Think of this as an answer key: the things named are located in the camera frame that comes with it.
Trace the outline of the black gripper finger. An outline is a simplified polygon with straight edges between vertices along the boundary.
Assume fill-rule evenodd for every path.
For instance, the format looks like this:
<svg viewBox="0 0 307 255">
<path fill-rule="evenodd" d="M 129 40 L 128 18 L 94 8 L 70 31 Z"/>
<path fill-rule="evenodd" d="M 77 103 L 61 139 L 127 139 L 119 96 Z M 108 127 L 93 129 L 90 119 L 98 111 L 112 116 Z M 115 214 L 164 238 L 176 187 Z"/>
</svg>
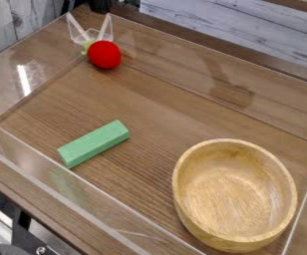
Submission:
<svg viewBox="0 0 307 255">
<path fill-rule="evenodd" d="M 89 0 L 90 9 L 97 13 L 109 13 L 115 0 Z"/>
</svg>

